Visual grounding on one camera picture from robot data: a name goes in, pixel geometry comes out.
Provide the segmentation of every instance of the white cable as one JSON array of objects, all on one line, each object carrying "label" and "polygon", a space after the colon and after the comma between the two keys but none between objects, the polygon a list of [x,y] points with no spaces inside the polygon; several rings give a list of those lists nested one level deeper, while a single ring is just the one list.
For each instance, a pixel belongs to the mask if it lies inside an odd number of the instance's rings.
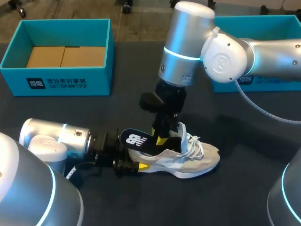
[{"label": "white cable", "polygon": [[246,94],[243,92],[243,90],[241,89],[239,83],[237,80],[234,81],[237,89],[239,90],[240,94],[242,95],[242,97],[251,105],[253,106],[255,109],[257,109],[258,111],[260,111],[261,113],[263,113],[264,115],[272,118],[272,119],[275,119],[277,121],[281,121],[281,122],[285,122],[285,123],[289,123],[289,124],[295,124],[295,125],[301,125],[301,121],[294,121],[294,120],[289,120],[289,119],[283,119],[283,118],[280,118],[278,116],[275,116],[265,110],[263,110],[261,107],[259,107],[257,104],[255,104],[252,100],[250,100],[250,98],[248,98],[246,96]]},{"label": "white cable", "polygon": [[68,175],[66,176],[67,180],[70,179],[70,177],[73,175],[73,173],[76,171],[75,166],[70,170],[70,172],[68,173]]}]

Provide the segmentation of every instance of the new balance logo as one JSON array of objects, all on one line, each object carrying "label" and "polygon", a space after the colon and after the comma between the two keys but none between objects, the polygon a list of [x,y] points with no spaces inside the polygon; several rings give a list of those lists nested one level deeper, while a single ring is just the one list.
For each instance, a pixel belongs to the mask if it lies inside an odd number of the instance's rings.
[{"label": "new balance logo", "polygon": [[131,145],[136,144],[136,146],[140,147],[146,140],[147,138],[144,137],[141,138],[141,136],[131,134],[126,140],[126,142]]}]

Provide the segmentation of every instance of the shoelace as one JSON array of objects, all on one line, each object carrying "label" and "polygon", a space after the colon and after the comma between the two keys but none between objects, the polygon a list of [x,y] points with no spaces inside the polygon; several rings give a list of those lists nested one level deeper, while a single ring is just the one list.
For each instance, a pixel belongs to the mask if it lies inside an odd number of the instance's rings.
[{"label": "shoelace", "polygon": [[204,149],[201,142],[198,140],[199,137],[192,136],[191,134],[187,133],[187,152],[184,154],[179,154],[177,157],[185,158],[189,157],[190,159],[202,159],[204,156]]}]

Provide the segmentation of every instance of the dark tabletop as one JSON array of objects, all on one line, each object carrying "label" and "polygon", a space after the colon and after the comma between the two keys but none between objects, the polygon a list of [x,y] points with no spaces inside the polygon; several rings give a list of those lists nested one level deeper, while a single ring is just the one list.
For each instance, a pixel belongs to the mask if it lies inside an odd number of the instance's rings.
[{"label": "dark tabletop", "polygon": [[[0,59],[6,47],[0,45]],[[13,97],[0,77],[0,132],[18,140],[28,118],[93,132],[150,131],[154,115],[138,101],[155,88],[162,48],[161,42],[116,43],[108,97]],[[238,93],[214,94],[202,69],[187,91],[181,119],[189,133],[220,149],[217,169],[188,180],[165,173],[118,178],[109,168],[81,171],[83,226],[269,225],[268,193],[301,144],[301,126],[267,118]],[[300,92],[248,96],[277,116],[301,120]]]}]

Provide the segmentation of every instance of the sneaker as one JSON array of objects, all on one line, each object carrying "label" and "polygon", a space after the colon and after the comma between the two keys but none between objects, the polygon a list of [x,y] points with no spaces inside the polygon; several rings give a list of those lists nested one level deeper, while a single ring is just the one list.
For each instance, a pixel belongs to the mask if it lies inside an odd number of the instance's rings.
[{"label": "sneaker", "polygon": [[139,172],[165,171],[177,178],[194,178],[211,171],[220,161],[219,150],[213,145],[201,143],[199,137],[187,133],[185,125],[181,122],[178,133],[171,132],[170,137],[181,139],[178,151],[166,149],[151,156],[129,149],[131,159],[142,163]]}]

